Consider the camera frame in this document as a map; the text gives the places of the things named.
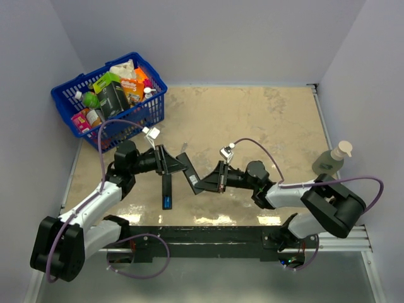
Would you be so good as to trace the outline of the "black remote control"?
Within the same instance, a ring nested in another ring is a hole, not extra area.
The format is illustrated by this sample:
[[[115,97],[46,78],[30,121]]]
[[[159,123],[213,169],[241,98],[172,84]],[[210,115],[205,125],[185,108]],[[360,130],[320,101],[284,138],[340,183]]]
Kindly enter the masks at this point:
[[[165,174],[162,176],[162,205],[163,197],[170,196],[172,198],[172,175]]]
[[[176,159],[182,162],[186,166],[186,170],[183,171],[185,178],[187,179],[193,193],[198,195],[202,193],[203,190],[196,187],[196,184],[200,181],[199,175],[196,172],[191,160],[189,159],[186,152],[183,152],[176,156]]]

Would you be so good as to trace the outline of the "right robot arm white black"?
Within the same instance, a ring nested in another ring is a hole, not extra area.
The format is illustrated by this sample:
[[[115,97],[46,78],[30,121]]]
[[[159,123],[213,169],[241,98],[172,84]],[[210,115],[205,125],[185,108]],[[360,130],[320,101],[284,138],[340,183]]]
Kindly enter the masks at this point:
[[[346,238],[365,211],[364,201],[330,175],[321,174],[302,185],[283,187],[270,180],[263,162],[248,163],[246,169],[234,169],[219,161],[214,171],[195,182],[198,189],[223,193],[228,187],[252,190],[252,200],[261,209],[304,207],[307,213],[294,213],[269,239],[289,248],[297,247],[304,238],[327,232]]]

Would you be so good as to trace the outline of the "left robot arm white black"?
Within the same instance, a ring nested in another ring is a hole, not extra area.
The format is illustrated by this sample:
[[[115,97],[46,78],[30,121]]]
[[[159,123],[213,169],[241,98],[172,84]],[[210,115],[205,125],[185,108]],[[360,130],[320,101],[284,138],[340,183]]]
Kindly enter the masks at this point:
[[[99,249],[109,244],[129,244],[128,222],[102,215],[130,193],[137,174],[154,171],[167,177],[186,169],[186,164],[170,155],[163,145],[140,153],[133,141],[124,141],[117,147],[101,183],[85,200],[68,213],[45,217],[40,222],[30,266],[45,273],[50,283],[72,281],[86,258]]]

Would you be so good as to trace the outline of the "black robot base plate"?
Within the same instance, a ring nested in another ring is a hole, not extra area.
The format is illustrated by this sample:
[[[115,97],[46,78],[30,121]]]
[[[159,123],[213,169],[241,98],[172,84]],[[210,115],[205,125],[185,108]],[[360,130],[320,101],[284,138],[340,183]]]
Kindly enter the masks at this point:
[[[170,253],[171,258],[221,258],[259,259],[278,261],[283,264],[303,263],[305,257],[299,248],[314,248],[316,236],[300,239],[282,226],[131,226],[121,217],[108,215],[104,218],[118,223],[122,228],[116,244],[119,249],[128,249],[136,263],[151,263]]]

